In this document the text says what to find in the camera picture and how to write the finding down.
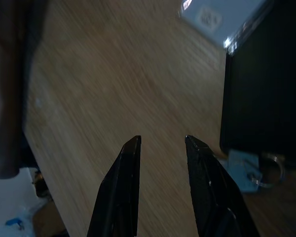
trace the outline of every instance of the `wooden surface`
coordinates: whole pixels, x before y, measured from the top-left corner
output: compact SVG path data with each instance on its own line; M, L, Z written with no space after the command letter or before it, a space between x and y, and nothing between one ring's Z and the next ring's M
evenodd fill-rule
M176 17L180 1L48 4L29 72L25 129L73 237L86 236L101 180L137 134L138 236L197 236L184 137L220 152L225 54ZM30 38L38 40L35 25ZM277 207L265 214L261 200L273 203L246 198L257 227L279 236L285 221L272 222Z

